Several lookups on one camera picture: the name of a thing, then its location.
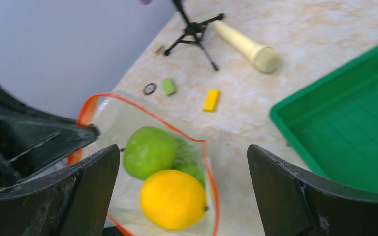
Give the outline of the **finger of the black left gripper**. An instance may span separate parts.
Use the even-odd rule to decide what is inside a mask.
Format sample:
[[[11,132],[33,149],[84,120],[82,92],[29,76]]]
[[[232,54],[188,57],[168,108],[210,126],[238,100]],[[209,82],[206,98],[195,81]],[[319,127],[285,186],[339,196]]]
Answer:
[[[21,174],[19,182],[48,169],[99,136],[95,125],[80,126],[72,119],[32,108],[1,87],[0,120],[13,128],[21,149],[10,160]]]

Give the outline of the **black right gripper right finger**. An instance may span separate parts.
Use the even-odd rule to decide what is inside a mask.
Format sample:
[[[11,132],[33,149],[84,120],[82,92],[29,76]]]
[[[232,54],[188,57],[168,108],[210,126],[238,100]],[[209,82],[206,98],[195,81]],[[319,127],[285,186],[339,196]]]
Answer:
[[[251,144],[247,160],[268,236],[378,236],[378,194],[326,179]]]

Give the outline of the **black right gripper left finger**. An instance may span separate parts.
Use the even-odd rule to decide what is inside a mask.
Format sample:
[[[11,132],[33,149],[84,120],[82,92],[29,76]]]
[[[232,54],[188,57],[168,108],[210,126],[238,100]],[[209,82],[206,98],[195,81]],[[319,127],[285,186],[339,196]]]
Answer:
[[[0,191],[0,236],[105,236],[120,165],[110,145],[82,161]]]

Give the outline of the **yellow lemon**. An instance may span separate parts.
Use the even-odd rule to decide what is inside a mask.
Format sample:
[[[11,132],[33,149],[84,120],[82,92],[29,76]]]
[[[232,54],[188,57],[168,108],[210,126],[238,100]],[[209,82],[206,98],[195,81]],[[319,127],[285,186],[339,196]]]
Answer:
[[[182,230],[204,217],[206,193],[193,176],[178,170],[162,170],[143,182],[140,207],[144,216],[158,227]]]

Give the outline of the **green apple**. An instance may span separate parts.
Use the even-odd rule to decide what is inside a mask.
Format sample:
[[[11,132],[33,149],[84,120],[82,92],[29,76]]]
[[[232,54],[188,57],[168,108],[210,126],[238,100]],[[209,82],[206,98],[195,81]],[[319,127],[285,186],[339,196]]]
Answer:
[[[124,148],[123,167],[130,176],[145,180],[158,171],[171,169],[177,150],[177,141],[169,133],[144,126],[130,136]]]

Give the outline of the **green plastic tray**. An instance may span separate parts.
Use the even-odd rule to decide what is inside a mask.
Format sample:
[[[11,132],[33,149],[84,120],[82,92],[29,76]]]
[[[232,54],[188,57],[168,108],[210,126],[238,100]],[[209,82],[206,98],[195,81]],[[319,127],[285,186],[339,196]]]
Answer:
[[[283,99],[270,118],[315,174],[378,193],[378,46]]]

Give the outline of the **green cabbage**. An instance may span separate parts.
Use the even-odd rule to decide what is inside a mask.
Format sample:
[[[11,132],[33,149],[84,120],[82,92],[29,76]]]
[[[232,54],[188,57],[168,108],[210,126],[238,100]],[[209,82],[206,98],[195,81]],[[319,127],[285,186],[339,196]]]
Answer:
[[[195,158],[190,150],[189,144],[179,138],[175,138],[177,143],[177,154],[173,163],[174,169],[181,169],[187,166],[196,166]]]

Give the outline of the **clear zip bag orange zipper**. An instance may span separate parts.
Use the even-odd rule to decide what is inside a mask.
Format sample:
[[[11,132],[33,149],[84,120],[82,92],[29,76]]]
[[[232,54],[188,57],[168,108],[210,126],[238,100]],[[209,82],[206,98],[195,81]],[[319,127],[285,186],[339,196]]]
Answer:
[[[166,230],[151,223],[142,213],[139,195],[142,181],[118,171],[108,209],[108,220],[125,236],[215,236],[219,225],[219,194],[208,154],[208,143],[198,138],[182,122],[153,104],[122,91],[91,96],[84,103],[77,118],[78,125],[95,125],[100,135],[96,141],[71,154],[72,165],[110,144],[124,149],[130,136],[139,128],[152,126],[164,130],[174,138],[185,140],[204,174],[207,207],[204,217],[191,227]]]

